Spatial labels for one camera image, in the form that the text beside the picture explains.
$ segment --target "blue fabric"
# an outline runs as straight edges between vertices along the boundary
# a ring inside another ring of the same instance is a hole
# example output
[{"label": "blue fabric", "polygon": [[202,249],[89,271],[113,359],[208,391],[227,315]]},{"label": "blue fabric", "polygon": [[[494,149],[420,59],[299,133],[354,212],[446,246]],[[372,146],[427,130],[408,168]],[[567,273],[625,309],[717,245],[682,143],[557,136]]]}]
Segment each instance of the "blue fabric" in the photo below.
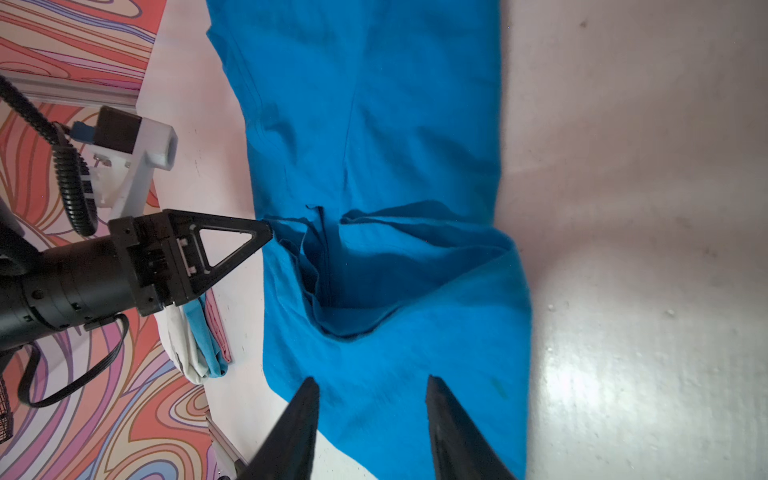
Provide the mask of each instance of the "blue fabric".
[{"label": "blue fabric", "polygon": [[525,473],[531,307],[492,227],[496,0],[208,0],[245,117],[264,373],[320,386],[320,431],[378,478],[434,478],[441,376]]},{"label": "blue fabric", "polygon": [[208,376],[217,378],[224,376],[229,368],[224,355],[221,352],[219,343],[210,332],[208,324],[205,321],[205,295],[185,303],[181,306],[187,321],[192,330],[194,341],[197,342],[197,348],[203,353],[205,363],[208,364]]}]

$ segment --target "psychedelic patterned backdrop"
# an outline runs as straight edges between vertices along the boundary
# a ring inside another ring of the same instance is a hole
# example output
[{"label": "psychedelic patterned backdrop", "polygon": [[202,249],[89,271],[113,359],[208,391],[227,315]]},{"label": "psychedelic patterned backdrop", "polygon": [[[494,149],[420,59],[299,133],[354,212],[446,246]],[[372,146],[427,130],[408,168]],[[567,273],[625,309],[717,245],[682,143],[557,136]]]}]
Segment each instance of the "psychedelic patterned backdrop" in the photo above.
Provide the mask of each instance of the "psychedelic patterned backdrop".
[{"label": "psychedelic patterned backdrop", "polygon": [[[93,124],[96,110],[39,104],[49,119]],[[25,238],[39,250],[80,240],[63,213],[51,165],[51,148],[23,120],[0,104],[0,195],[20,220]],[[157,211],[151,192],[146,212]],[[104,218],[107,212],[100,212]],[[106,234],[100,219],[97,236]],[[202,387],[189,383],[160,344],[154,317],[131,321],[117,360],[68,399],[28,409],[16,396],[26,351],[5,371],[14,412],[14,438],[0,445],[0,478],[17,480],[208,479],[216,471]],[[90,333],[79,328],[39,341],[33,399],[79,377],[120,338],[112,324]]]},{"label": "psychedelic patterned backdrop", "polygon": [[138,90],[165,0],[0,0],[0,68]]}]

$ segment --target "triangular cutout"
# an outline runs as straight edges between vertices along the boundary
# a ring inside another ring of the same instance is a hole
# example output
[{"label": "triangular cutout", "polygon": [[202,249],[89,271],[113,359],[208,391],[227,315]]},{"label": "triangular cutout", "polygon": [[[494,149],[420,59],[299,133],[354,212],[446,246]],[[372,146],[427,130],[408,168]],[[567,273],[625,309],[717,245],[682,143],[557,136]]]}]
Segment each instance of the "triangular cutout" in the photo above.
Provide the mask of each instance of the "triangular cutout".
[{"label": "triangular cutout", "polygon": [[200,240],[203,242],[205,256],[208,258],[208,264],[211,266],[218,265],[221,260],[227,258],[251,238],[253,238],[253,235],[250,233],[213,230],[210,228],[200,229]]}]

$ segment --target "coiled black cable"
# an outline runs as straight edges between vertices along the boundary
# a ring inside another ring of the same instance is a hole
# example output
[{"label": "coiled black cable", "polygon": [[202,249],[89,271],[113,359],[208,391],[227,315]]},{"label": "coiled black cable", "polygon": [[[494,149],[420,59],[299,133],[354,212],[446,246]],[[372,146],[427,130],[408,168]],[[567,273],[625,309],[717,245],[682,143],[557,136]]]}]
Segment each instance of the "coiled black cable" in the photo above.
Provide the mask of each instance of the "coiled black cable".
[{"label": "coiled black cable", "polygon": [[53,150],[54,169],[58,191],[64,204],[64,212],[74,231],[83,237],[96,233],[98,218],[96,202],[93,199],[93,187],[90,180],[82,180],[89,175],[88,166],[80,152],[65,137],[65,126],[51,123],[40,111],[8,81],[0,75],[0,98],[23,118],[30,127],[45,139]]}]

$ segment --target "folded blue cloth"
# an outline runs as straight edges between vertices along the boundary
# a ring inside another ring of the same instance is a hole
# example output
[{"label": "folded blue cloth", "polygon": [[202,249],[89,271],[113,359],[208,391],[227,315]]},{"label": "folded blue cloth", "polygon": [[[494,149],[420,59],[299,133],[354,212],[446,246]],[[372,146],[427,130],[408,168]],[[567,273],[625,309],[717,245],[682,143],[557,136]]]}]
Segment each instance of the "folded blue cloth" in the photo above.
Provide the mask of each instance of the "folded blue cloth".
[{"label": "folded blue cloth", "polygon": [[219,343],[210,332],[208,324],[205,321],[205,295],[197,300],[192,300],[181,306],[181,310],[187,317],[192,330],[192,336],[197,343],[197,348],[203,353],[205,363],[208,364],[208,375],[211,378],[224,376],[227,373],[229,365],[224,359]]},{"label": "folded blue cloth", "polygon": [[492,227],[498,2],[208,0],[245,117],[264,373],[320,386],[319,429],[378,478],[434,478],[441,376],[525,474],[531,307]]}]

